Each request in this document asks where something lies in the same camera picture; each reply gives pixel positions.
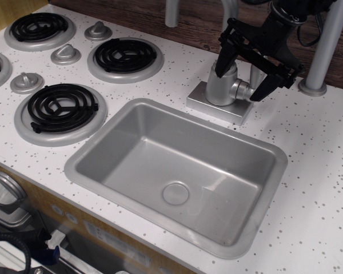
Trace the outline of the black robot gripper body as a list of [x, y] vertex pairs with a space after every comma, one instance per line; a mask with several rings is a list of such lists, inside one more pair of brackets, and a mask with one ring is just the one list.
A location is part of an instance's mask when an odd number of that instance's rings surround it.
[[303, 23], [284, 11], [271, 11], [260, 27], [228, 19], [220, 37], [235, 45], [237, 57], [243, 57], [267, 75], [279, 75], [279, 87], [290, 87], [305, 68], [288, 49], [287, 40]]

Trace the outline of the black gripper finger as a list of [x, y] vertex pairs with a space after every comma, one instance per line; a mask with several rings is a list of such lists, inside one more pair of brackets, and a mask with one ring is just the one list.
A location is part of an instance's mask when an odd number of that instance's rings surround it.
[[220, 37], [220, 53], [218, 55], [215, 72], [219, 78], [222, 78], [232, 67], [237, 57], [235, 45], [227, 38]]
[[279, 75], [269, 74], [260, 83], [255, 92], [249, 98], [252, 102], [260, 102], [269, 94], [271, 94], [280, 84], [281, 78]]

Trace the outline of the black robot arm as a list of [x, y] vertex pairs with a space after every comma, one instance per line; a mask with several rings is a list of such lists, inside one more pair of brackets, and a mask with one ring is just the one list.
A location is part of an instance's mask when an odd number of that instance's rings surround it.
[[221, 51], [215, 66], [216, 75], [223, 77], [241, 56], [266, 74], [250, 100], [259, 102], [277, 88], [291, 87], [305, 67], [291, 53], [287, 40], [310, 15], [315, 16], [322, 30], [320, 15], [329, 11], [331, 4], [332, 1], [270, 1], [270, 13], [260, 27], [229, 18], [219, 38]]

